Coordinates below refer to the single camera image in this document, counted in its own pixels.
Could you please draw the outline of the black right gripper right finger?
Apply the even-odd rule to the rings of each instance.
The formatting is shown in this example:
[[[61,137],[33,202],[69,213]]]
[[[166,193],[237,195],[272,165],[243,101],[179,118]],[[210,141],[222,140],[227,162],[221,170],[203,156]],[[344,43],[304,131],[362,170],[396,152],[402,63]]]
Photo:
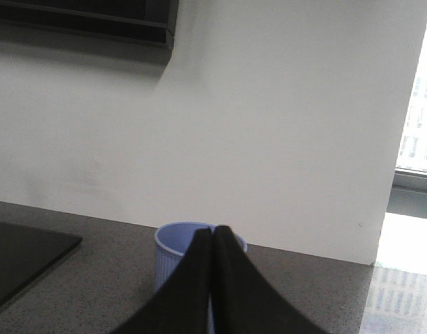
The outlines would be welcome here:
[[[213,232],[211,302],[216,333],[324,333],[260,274],[232,229]]]

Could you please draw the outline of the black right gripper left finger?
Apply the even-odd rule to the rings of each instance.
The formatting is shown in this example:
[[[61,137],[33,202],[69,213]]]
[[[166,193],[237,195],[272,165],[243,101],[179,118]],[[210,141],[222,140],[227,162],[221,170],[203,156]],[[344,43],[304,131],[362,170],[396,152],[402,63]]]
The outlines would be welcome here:
[[[212,232],[196,230],[170,277],[153,297],[114,333],[206,333]]]

